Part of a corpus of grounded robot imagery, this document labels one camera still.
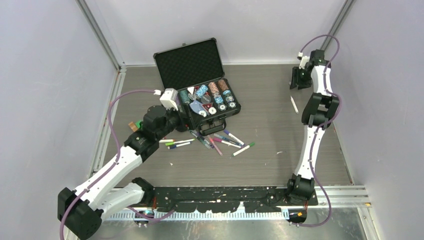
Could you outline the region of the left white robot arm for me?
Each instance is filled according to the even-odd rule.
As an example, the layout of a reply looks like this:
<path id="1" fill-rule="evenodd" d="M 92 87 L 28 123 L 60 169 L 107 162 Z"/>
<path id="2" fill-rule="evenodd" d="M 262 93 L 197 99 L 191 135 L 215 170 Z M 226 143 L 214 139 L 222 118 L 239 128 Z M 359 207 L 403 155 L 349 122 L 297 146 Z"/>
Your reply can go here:
<path id="1" fill-rule="evenodd" d="M 113 159 L 75 189 L 65 187 L 58 194 L 61 240 L 65 238 L 65 229 L 80 240 L 87 240 L 109 216 L 134 204 L 148 207 L 153 202 L 154 187 L 141 177 L 121 190 L 111 190 L 159 149 L 160 140 L 183 125 L 177 102 L 164 98 L 160 102 L 147 110 L 142 128 L 118 145 Z"/>

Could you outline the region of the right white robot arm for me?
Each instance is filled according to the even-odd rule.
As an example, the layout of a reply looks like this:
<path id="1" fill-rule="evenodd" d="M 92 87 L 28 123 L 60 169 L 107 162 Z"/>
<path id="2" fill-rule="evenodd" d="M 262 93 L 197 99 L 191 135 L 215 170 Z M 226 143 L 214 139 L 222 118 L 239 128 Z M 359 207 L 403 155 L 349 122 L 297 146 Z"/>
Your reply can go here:
<path id="1" fill-rule="evenodd" d="M 290 89 L 313 87 L 313 92 L 301 115 L 304 137 L 299 162 L 285 192 L 285 199 L 291 205 L 305 204 L 314 195 L 320 143 L 340 105 L 340 98 L 332 91 L 331 64 L 325 59 L 325 52 L 316 49 L 309 56 L 300 52 L 297 58 L 300 64 L 292 69 Z"/>

